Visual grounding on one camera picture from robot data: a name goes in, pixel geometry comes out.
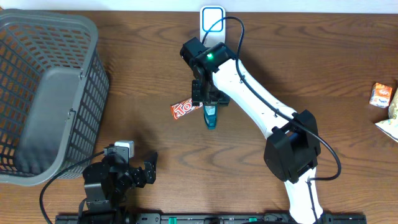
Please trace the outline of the blue liquid bottle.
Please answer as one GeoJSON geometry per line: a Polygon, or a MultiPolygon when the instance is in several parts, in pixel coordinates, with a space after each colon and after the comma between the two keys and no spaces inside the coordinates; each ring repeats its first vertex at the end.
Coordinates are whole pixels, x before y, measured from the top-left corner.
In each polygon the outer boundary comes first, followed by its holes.
{"type": "Polygon", "coordinates": [[[204,120],[208,129],[215,129],[218,107],[216,105],[204,106],[204,120]]]}

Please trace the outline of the orange Top chocolate bar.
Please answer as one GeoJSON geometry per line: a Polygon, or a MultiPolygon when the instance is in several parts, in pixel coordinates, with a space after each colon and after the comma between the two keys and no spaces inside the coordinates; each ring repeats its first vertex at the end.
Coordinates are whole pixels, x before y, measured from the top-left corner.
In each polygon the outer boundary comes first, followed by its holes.
{"type": "Polygon", "coordinates": [[[191,113],[203,106],[203,103],[194,103],[192,98],[187,98],[181,102],[178,102],[170,106],[170,111],[175,120],[191,113]]]}

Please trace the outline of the small orange snack packet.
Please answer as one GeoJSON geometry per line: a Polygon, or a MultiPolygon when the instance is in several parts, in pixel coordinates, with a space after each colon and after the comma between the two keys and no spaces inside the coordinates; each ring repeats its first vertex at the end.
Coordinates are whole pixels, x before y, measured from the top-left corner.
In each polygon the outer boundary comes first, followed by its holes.
{"type": "Polygon", "coordinates": [[[391,100],[391,94],[391,86],[375,83],[372,88],[369,104],[379,108],[387,108],[391,100]]]}

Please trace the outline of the yellow snack bag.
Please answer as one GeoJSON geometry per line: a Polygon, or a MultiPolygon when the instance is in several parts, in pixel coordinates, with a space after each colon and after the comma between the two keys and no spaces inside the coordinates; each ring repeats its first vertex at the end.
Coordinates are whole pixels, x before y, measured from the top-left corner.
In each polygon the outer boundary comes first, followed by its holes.
{"type": "Polygon", "coordinates": [[[388,108],[388,116],[389,118],[376,123],[375,125],[390,138],[398,141],[397,138],[397,91],[394,94],[394,97],[388,108]]]}

